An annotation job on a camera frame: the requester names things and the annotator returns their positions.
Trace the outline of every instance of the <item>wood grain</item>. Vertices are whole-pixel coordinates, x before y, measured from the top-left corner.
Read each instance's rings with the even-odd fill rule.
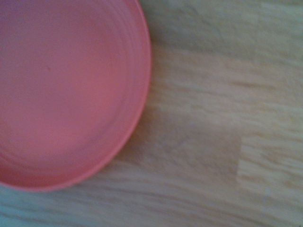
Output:
[[[134,134],[69,189],[0,187],[0,226],[303,226],[303,2],[140,2],[154,63]]]

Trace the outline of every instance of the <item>table top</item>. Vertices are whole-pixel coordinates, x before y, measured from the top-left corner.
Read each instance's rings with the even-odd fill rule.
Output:
[[[1,227],[303,226],[303,3],[142,0],[142,118],[92,178],[0,187]]]

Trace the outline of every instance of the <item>wooden surface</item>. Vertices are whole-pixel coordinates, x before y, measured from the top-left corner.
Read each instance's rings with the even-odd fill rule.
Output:
[[[0,226],[303,226],[303,2],[141,4],[154,67],[130,141],[69,189],[0,187]]]

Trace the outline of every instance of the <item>pink bowl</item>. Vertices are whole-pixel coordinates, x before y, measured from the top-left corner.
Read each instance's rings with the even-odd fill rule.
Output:
[[[151,77],[137,0],[0,1],[0,183],[52,191],[106,165]]]

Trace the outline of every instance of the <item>wooden table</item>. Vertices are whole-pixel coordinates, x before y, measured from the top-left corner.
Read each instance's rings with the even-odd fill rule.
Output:
[[[303,226],[302,0],[142,0],[153,77],[100,173],[0,187],[1,227]]]

